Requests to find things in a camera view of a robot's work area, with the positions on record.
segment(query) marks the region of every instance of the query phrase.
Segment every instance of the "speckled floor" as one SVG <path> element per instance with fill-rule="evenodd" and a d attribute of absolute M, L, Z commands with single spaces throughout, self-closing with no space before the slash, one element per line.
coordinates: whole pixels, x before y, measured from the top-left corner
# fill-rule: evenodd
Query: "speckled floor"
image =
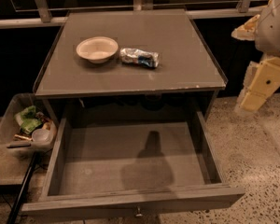
<path fill-rule="evenodd" d="M 220 165 L 232 186 L 245 188 L 245 196 L 231 208 L 144 217 L 86 220 L 91 224 L 171 223 L 280 223 L 280 93 L 248 117 L 233 112 L 236 97 L 216 99 L 207 121 Z M 19 182 L 27 161 L 18 161 L 0 151 L 2 183 Z M 28 200 L 40 193 L 45 172 L 38 169 Z M 13 196 L 7 196 L 10 202 Z M 0 223 L 6 223 L 8 205 L 0 197 Z M 18 223 L 37 223 L 19 217 Z"/>

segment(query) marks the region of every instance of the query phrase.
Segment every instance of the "drawer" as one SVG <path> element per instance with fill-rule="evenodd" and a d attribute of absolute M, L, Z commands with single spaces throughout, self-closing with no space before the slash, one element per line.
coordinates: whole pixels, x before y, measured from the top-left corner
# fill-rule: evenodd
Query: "drawer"
<path fill-rule="evenodd" d="M 195 99 L 140 105 L 70 104 L 36 203 L 42 221 L 227 208 L 244 189 L 226 183 Z"/>

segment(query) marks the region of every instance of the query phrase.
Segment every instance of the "white bowl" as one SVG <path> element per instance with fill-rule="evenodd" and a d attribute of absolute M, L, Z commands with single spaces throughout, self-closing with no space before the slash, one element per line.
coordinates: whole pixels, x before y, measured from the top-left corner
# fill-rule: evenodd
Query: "white bowl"
<path fill-rule="evenodd" d="M 96 36 L 82 41 L 77 46 L 77 54 L 91 63 L 105 63 L 118 49 L 119 45 L 115 40 Z"/>

